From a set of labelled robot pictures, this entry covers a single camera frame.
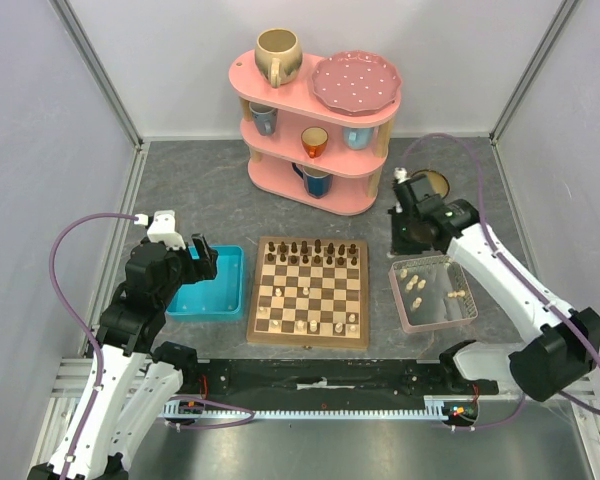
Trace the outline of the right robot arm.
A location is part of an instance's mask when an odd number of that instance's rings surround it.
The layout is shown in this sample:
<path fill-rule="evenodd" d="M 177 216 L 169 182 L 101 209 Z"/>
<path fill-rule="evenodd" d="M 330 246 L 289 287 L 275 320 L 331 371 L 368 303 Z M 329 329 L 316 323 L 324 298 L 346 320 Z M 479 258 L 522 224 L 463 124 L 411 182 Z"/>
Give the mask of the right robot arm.
<path fill-rule="evenodd" d="M 535 278 L 496 238 L 468 201 L 445 202 L 423 173 L 397 169 L 396 204 L 389 209 L 397 255 L 441 252 L 463 267 L 506 313 L 522 346 L 470 342 L 438 368 L 438 381 L 457 394 L 490 373 L 511 378 L 543 402 L 600 367 L 600 316 L 574 309 Z"/>

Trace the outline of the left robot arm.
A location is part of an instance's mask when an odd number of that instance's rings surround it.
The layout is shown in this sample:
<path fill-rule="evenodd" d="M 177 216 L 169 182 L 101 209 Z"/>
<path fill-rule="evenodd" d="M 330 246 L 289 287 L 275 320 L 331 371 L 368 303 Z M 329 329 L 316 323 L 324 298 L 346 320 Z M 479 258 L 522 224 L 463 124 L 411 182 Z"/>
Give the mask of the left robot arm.
<path fill-rule="evenodd" d="M 152 357 L 165 311 L 185 284 L 213 280 L 218 253 L 200 235 L 170 247 L 143 239 L 100 318 L 92 372 L 65 438 L 31 479 L 126 479 L 169 399 L 199 382 L 194 349 L 166 342 Z"/>

